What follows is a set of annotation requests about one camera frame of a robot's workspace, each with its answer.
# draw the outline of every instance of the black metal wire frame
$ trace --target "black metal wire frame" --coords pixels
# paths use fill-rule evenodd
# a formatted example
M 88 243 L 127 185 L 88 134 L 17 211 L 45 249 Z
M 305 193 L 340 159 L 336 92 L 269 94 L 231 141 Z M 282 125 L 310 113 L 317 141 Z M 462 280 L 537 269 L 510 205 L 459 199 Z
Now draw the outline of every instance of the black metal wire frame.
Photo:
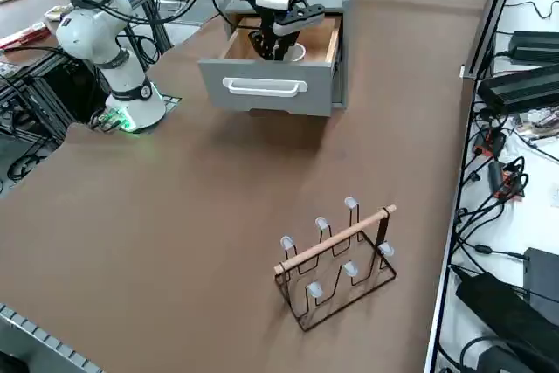
M 372 287 L 371 289 L 365 289 L 365 291 L 358 295 L 357 297 L 355 297 L 353 300 L 345 303 L 344 305 L 338 307 L 336 310 L 334 310 L 333 312 L 330 312 L 328 315 L 326 315 L 324 318 L 319 319 L 318 321 L 314 322 L 314 323 L 309 323 L 306 324 L 305 323 L 305 319 L 307 318 L 309 312 L 311 311 L 311 305 L 310 305 L 310 297 L 308 294 L 308 289 L 305 287 L 305 302 L 307 304 L 307 308 L 305 310 L 305 312 L 303 314 L 296 314 L 295 313 L 295 309 L 293 307 L 293 303 L 291 301 L 291 296 L 289 293 L 289 283 L 291 281 L 291 271 L 292 270 L 297 270 L 300 273 L 300 267 L 305 265 L 308 261 L 315 259 L 314 262 L 314 267 L 311 269 L 307 269 L 305 271 L 303 271 L 303 273 L 308 273 L 309 271 L 311 271 L 312 269 L 315 269 L 318 266 L 319 263 L 319 259 L 320 256 L 323 253 L 329 252 L 330 250 L 334 250 L 335 245 L 330 246 L 329 248 L 325 249 L 324 251 L 322 251 L 321 253 L 319 253 L 316 257 L 312 257 L 309 259 L 306 259 L 304 261 L 302 261 L 301 263 L 299 263 L 297 266 L 294 266 L 293 268 L 290 268 L 289 270 L 286 270 L 284 268 L 283 273 L 281 274 L 277 274 L 274 278 L 274 281 L 276 283 L 276 285 L 278 286 L 278 289 L 280 290 L 279 292 L 281 293 L 281 295 L 284 297 L 284 299 L 287 302 L 287 305 L 289 306 L 289 308 L 291 309 L 291 313 L 293 314 L 293 317 L 295 318 L 295 320 L 297 321 L 297 323 L 299 324 L 299 327 L 301 328 L 301 330 L 303 332 L 307 332 L 315 327 L 317 327 L 318 325 L 320 325 L 321 323 L 323 323 L 325 320 L 329 319 L 330 317 L 334 316 L 335 314 L 341 312 L 343 309 L 345 309 L 346 307 L 352 305 L 353 303 L 355 303 L 356 301 L 362 299 L 363 297 L 365 297 L 368 294 L 373 293 L 374 291 L 376 291 L 377 289 L 379 289 L 382 286 L 385 286 L 386 284 L 390 283 L 391 281 L 393 281 L 396 276 L 397 276 L 397 272 L 394 269 L 394 267 L 390 264 L 390 262 L 384 257 L 383 253 L 380 251 L 379 249 L 379 245 L 381 243 L 384 242 L 385 238 L 386 238 L 386 231 L 388 230 L 388 223 L 390 221 L 390 216 L 382 219 L 379 223 L 378 226 L 378 231 L 376 234 L 376 240 L 375 242 L 373 242 L 369 236 L 367 236 L 367 234 L 364 231 L 359 231 L 353 235 L 351 235 L 348 238 L 348 242 L 349 242 L 349 246 L 347 247 L 346 251 L 349 249 L 349 247 L 351 246 L 351 239 L 354 236 L 357 236 L 358 238 L 361 236 L 362 241 L 364 240 L 367 244 L 369 244 L 373 254 L 372 254 L 372 258 L 371 258 L 371 263 L 370 263 L 370 267 L 369 267 L 369 272 L 367 273 L 367 275 L 358 280 L 358 281 L 354 281 L 353 278 L 351 278 L 351 286 L 355 287 L 358 286 L 362 283 L 364 283 L 365 281 L 367 281 L 368 279 L 370 279 L 370 277 L 373 275 L 373 272 L 375 270 L 375 263 L 376 263 L 376 258 L 380 258 L 381 259 L 381 263 L 379 266 L 379 272 L 389 269 L 391 272 L 391 276 L 386 279 L 385 281 L 383 281 L 380 284 L 375 285 L 374 287 Z M 336 275 L 336 279 L 335 279 L 335 284 L 334 284 L 334 288 L 332 293 L 325 299 L 320 300 L 317 298 L 314 298 L 314 307 L 318 308 L 322 305 L 324 305 L 325 303 L 327 303 L 328 301 L 332 300 L 335 296 L 335 292 L 337 290 L 338 287 L 338 283 L 340 281 L 340 276 L 342 273 L 342 268 L 343 268 L 343 264 L 340 265 L 340 268 L 338 269 L 338 274 Z
M 359 218 L 359 204 L 357 205 L 357 207 L 355 208 L 355 215 L 356 215 L 356 223 L 359 223 L 361 221 L 361 219 Z M 353 209 L 349 209 L 349 225 L 351 226 L 353 224 Z M 362 236 L 360 234 L 357 235 L 357 242 L 363 242 Z

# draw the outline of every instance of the wooden rod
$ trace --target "wooden rod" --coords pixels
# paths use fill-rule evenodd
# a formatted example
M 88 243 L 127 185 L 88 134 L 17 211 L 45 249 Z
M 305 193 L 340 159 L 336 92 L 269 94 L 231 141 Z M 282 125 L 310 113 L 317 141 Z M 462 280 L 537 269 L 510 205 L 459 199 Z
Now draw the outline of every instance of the wooden rod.
M 365 218 L 363 221 L 350 226 L 345 231 L 336 233 L 333 237 L 326 239 L 324 242 L 320 242 L 319 244 L 313 246 L 312 248 L 307 249 L 303 253 L 300 253 L 299 255 L 295 255 L 293 258 L 288 259 L 286 262 L 276 265 L 273 268 L 273 270 L 275 271 L 276 275 L 280 275 L 284 271 L 289 271 L 292 268 L 295 268 L 301 262 L 304 262 L 308 259 L 311 259 L 312 257 L 315 257 L 319 253 L 326 251 L 328 248 L 336 246 L 340 242 L 355 235 L 359 231 L 362 231 L 363 229 L 370 226 L 371 224 L 378 222 L 383 218 L 388 217 L 394 211 L 396 211 L 396 206 L 389 205 L 388 207 L 386 207 L 386 211 L 384 209 L 380 210 L 378 213 L 375 213 L 372 216 Z

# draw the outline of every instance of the white peg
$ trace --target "white peg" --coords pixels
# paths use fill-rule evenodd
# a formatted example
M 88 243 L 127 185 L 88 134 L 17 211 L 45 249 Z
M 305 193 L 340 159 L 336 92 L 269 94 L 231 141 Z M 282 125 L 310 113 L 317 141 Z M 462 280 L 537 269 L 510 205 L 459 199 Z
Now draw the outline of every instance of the white peg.
M 289 251 L 291 248 L 295 247 L 295 242 L 290 236 L 284 236 L 279 242 L 284 251 Z
M 359 273 L 359 269 L 357 269 L 357 266 L 353 263 L 353 261 L 346 262 L 343 265 L 343 271 L 345 271 L 349 277 L 356 277 Z
M 323 217 L 316 218 L 314 222 L 316 223 L 316 225 L 321 231 L 325 231 L 330 226 L 328 221 Z
M 353 210 L 359 205 L 359 203 L 357 203 L 357 200 L 355 200 L 353 197 L 346 197 L 343 202 L 346 204 L 347 207 L 349 207 L 350 210 Z
M 323 295 L 321 283 L 317 281 L 313 281 L 311 284 L 309 284 L 307 286 L 307 290 L 315 299 L 318 299 Z
M 378 249 L 381 250 L 381 252 L 383 253 L 383 255 L 385 257 L 391 257 L 392 255 L 394 255 L 394 252 L 395 252 L 394 248 L 392 246 L 390 246 L 390 244 L 388 242 L 383 242 L 382 244 L 380 244 Z

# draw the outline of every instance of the drawer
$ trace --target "drawer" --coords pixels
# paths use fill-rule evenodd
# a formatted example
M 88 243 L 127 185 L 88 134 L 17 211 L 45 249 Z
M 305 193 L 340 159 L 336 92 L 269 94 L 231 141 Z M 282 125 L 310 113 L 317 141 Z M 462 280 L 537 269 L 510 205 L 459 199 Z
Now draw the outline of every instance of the drawer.
M 341 20 L 325 17 L 302 30 L 297 43 L 307 52 L 297 62 L 263 60 L 252 48 L 251 30 L 237 29 L 219 59 L 198 62 L 211 102 L 238 111 L 330 116 Z M 259 19 L 245 18 L 242 24 L 258 26 Z

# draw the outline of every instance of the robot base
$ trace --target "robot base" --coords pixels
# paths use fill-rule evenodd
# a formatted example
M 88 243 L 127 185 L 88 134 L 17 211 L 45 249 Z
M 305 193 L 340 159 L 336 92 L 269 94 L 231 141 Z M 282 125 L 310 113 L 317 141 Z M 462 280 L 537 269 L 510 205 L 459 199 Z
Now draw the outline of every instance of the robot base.
M 152 83 L 151 98 L 148 100 L 117 100 L 112 95 L 107 98 L 107 111 L 112 110 L 122 118 L 120 129 L 132 133 L 148 128 L 159 122 L 167 111 L 162 96 Z

